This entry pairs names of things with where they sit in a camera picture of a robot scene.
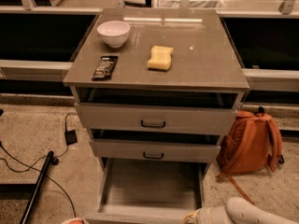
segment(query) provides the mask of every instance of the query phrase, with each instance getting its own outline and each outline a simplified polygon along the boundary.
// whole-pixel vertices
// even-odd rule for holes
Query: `black cable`
[[[40,157],[37,161],[34,162],[34,164],[30,165],[29,168],[25,169],[25,170],[16,170],[16,169],[13,169],[12,167],[9,166],[7,160],[5,158],[0,158],[0,161],[4,161],[6,164],[7,164],[7,167],[9,170],[15,172],[15,173],[24,173],[24,172],[27,172],[29,171],[30,169],[33,169],[33,167],[37,164],[38,161],[40,161],[41,159],[44,159],[46,158],[45,156],[43,157]]]
[[[65,125],[65,131],[67,131],[67,117],[69,116],[76,116],[77,114],[76,113],[68,113],[65,118],[64,118],[64,125]]]
[[[36,169],[36,168],[33,167],[33,166],[29,166],[29,165],[23,163],[22,161],[19,161],[18,159],[16,159],[16,158],[14,158],[13,156],[11,156],[11,155],[7,152],[7,150],[3,147],[1,141],[0,141],[0,147],[1,147],[1,148],[8,154],[8,156],[9,156],[11,159],[13,159],[14,161],[17,161],[18,163],[20,163],[20,164],[22,164],[22,165],[28,167],[29,169],[33,169],[33,170],[36,170],[36,171],[38,171],[38,172],[41,172],[41,170]],[[73,209],[74,217],[76,217],[77,215],[76,215],[75,206],[74,206],[74,204],[73,204],[73,202],[72,202],[70,196],[67,194],[67,192],[63,189],[63,187],[62,187],[61,185],[59,185],[56,181],[54,181],[54,180],[53,180],[52,178],[50,178],[48,175],[46,175],[46,177],[47,177],[49,180],[51,180],[54,184],[56,184],[56,185],[57,185],[57,186],[64,192],[64,194],[66,195],[66,197],[68,198],[69,202],[70,202],[71,205],[72,205],[72,209]]]
[[[76,113],[68,113],[64,118],[64,132],[67,132],[67,117],[68,116],[76,116]],[[61,155],[55,155],[55,158],[61,158],[68,151],[68,145],[66,145],[66,150]]]

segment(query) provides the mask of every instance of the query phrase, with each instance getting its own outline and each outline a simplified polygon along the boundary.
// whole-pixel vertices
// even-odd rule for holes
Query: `white bowl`
[[[129,37],[130,25],[124,21],[107,21],[97,27],[97,32],[106,44],[119,48]]]

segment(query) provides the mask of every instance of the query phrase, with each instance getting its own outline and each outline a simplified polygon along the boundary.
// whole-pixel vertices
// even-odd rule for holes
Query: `yellow sponge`
[[[171,65],[171,55],[174,49],[169,47],[154,46],[148,60],[149,69],[168,70]]]

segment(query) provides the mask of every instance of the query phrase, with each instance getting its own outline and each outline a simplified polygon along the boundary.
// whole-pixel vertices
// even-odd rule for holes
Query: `drawer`
[[[145,105],[76,104],[85,128],[226,135],[236,111]]]
[[[90,224],[180,223],[202,207],[201,164],[109,159]]]
[[[90,142],[96,157],[211,163],[215,162],[220,150],[216,137],[208,137],[208,145],[203,136],[195,134],[150,133],[150,136],[144,137],[140,133],[126,133],[124,137],[132,138],[122,139],[117,133],[112,133],[112,138],[104,135],[106,138]]]

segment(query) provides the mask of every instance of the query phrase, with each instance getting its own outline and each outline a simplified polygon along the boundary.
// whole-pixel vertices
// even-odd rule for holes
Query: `speckled floor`
[[[0,94],[0,108],[4,110],[0,117],[0,137],[6,151],[28,165],[51,150],[57,156],[65,153],[59,158],[57,166],[50,166],[49,177],[68,193],[78,217],[96,212],[103,172],[90,148],[89,136],[76,115],[68,116],[67,129],[76,130],[78,142],[66,149],[64,140],[65,116],[75,112],[73,99]],[[266,110],[277,119],[280,127],[298,129],[298,108],[267,106]],[[37,171],[14,173],[2,159],[6,159],[15,170],[24,170],[26,167],[12,160],[3,149],[0,150],[0,158],[1,184],[36,182]],[[284,140],[284,158],[285,163],[275,173],[263,169],[252,174],[238,175],[235,180],[258,207],[299,222],[298,140]],[[44,158],[37,162],[35,168],[40,169],[43,162]],[[227,180],[216,180],[218,171],[218,165],[212,163],[204,179],[205,206],[223,205],[229,197],[239,196]],[[2,193],[0,197],[0,223],[20,223],[28,197],[8,193]],[[73,216],[67,196],[60,187],[46,178],[29,223],[61,223]]]

